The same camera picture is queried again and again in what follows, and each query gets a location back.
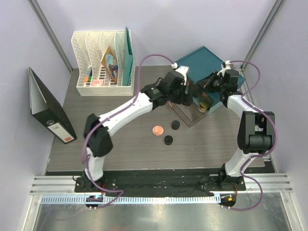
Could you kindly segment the gold lidded cream jar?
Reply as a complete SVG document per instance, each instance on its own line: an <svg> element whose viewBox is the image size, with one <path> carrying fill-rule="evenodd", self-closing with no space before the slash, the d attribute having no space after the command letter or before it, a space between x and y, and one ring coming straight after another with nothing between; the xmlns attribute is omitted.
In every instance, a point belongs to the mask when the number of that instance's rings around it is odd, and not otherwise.
<svg viewBox="0 0 308 231"><path fill-rule="evenodd" d="M208 110L210 109L210 107L208 106L208 104L204 101L201 101L198 105L198 111L200 113L206 113Z"/></svg>

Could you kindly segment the black round cap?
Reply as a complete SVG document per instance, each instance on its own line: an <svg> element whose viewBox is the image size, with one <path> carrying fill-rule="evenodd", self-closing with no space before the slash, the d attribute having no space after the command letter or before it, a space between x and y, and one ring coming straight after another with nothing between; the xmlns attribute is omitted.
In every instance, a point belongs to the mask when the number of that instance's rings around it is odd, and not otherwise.
<svg viewBox="0 0 308 231"><path fill-rule="evenodd" d="M171 135L166 135L164 137L164 144L171 145L173 143L173 137Z"/></svg>
<svg viewBox="0 0 308 231"><path fill-rule="evenodd" d="M171 128L173 130L178 130L180 128L180 122L178 120L173 120L171 122Z"/></svg>

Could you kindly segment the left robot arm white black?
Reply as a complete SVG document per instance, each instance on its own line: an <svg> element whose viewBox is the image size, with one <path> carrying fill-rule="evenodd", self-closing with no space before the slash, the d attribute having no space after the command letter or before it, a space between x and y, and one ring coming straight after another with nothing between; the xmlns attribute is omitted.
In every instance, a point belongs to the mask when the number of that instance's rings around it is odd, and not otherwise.
<svg viewBox="0 0 308 231"><path fill-rule="evenodd" d="M82 161L86 165L86 187L92 192L102 188L103 164L105 156L113 148L111 137L124 125L135 118L148 113L167 103L191 105L193 88L188 83L187 66L180 66L169 71L160 81L146 85L141 91L123 105L113 111L87 117L83 136Z"/></svg>

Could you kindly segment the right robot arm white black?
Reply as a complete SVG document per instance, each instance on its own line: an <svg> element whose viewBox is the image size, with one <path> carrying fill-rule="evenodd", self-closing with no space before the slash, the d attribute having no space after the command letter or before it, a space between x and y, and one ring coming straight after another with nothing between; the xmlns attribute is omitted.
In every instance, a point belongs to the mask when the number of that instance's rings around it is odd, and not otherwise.
<svg viewBox="0 0 308 231"><path fill-rule="evenodd" d="M234 69L214 71L197 81L201 90L219 94L223 105L241 119L237 144L232 158L218 172L216 184L221 190L231 190L244 179L245 169L259 156L273 148L275 143L273 112L263 112L250 104L238 90L239 73Z"/></svg>

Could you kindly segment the teal drawer organizer box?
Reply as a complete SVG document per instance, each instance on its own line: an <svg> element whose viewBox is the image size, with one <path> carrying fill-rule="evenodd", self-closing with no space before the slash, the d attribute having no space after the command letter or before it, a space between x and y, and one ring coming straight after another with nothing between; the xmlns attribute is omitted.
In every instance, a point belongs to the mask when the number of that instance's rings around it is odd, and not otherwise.
<svg viewBox="0 0 308 231"><path fill-rule="evenodd" d="M193 81L198 81L203 78L208 77L213 71L221 70L222 60L212 53L209 49L202 46L191 53L179 58L176 60L176 63L179 66L188 66L189 73L188 77ZM210 115L215 110L219 109L223 104L219 100L219 93L210 92L210 96L214 99L214 105L209 109L207 115Z"/></svg>

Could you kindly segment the teal folder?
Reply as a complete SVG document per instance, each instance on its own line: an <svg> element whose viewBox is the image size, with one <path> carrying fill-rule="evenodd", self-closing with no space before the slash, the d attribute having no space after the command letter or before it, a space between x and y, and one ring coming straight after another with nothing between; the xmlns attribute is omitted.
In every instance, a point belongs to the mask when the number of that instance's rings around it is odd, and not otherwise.
<svg viewBox="0 0 308 231"><path fill-rule="evenodd" d="M122 85L129 86L131 79L131 70L133 66L133 51L130 39L129 29L125 30L125 42L124 42L124 57L123 57L123 76Z"/></svg>

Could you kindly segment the illustrated picture book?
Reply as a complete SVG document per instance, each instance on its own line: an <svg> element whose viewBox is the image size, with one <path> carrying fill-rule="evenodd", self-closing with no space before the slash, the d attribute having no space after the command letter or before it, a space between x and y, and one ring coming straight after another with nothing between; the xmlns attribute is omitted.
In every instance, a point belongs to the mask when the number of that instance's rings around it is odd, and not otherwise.
<svg viewBox="0 0 308 231"><path fill-rule="evenodd" d="M117 84L118 81L118 62L111 48L108 46L102 56L101 64L104 66L106 72L111 79Z"/></svg>

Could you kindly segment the pink sticky note pad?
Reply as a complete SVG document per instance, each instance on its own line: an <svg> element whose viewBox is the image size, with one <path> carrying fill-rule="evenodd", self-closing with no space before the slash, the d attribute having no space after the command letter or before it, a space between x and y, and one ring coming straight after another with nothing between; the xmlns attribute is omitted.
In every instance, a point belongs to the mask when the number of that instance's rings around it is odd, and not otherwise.
<svg viewBox="0 0 308 231"><path fill-rule="evenodd" d="M104 80L103 79L94 79L91 82L92 87L103 87L104 86Z"/></svg>

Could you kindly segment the white mesh file organizer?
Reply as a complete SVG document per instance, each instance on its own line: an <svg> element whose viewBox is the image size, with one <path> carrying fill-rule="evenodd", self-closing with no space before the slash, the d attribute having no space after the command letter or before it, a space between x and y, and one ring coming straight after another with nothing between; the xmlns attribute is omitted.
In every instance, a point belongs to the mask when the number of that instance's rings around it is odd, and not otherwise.
<svg viewBox="0 0 308 231"><path fill-rule="evenodd" d="M75 31L72 48L79 68L76 89L81 96L131 96L135 65L131 31Z"/></svg>

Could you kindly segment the green orange highlighter markers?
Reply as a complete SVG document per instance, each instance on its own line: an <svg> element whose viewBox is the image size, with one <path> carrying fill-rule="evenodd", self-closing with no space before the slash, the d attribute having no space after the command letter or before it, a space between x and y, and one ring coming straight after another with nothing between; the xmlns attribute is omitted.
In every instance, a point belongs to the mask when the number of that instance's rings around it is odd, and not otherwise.
<svg viewBox="0 0 308 231"><path fill-rule="evenodd" d="M85 73L84 86L85 87L90 86L91 80L92 80L92 68L89 67Z"/></svg>

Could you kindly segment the black lever arch binder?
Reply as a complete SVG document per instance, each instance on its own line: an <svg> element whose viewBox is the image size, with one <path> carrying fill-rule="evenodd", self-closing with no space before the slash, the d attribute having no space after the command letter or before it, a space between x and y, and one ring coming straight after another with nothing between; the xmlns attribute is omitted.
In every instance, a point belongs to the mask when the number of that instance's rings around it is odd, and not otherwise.
<svg viewBox="0 0 308 231"><path fill-rule="evenodd" d="M77 135L64 109L31 67L28 79L31 115L62 143L76 140Z"/></svg>

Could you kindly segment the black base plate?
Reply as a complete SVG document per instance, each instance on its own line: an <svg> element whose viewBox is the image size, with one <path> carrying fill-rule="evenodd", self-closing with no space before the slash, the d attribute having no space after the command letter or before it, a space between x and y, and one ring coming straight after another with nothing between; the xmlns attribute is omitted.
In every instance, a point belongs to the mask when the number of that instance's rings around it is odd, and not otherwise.
<svg viewBox="0 0 308 231"><path fill-rule="evenodd" d="M107 170L99 179L80 175L75 182L75 191L79 193L101 192L97 186L123 190L124 195L246 190L243 177L229 177L219 168Z"/></svg>

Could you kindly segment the aluminium rail frame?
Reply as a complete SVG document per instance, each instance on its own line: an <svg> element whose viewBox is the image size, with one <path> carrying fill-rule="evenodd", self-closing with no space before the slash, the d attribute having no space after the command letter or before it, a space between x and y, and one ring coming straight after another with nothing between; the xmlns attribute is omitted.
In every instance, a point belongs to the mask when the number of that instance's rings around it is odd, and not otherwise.
<svg viewBox="0 0 308 231"><path fill-rule="evenodd" d="M175 186L164 183L155 186L129 187L123 193L107 193L77 190L78 184L68 176L36 177L30 195L41 196L42 204L85 204L98 207L107 203L113 205L155 205L155 204L216 204L234 202L242 193L291 193L292 187L285 174L253 174L239 186L230 189L216 189L213 184L196 185L180 179Z"/></svg>

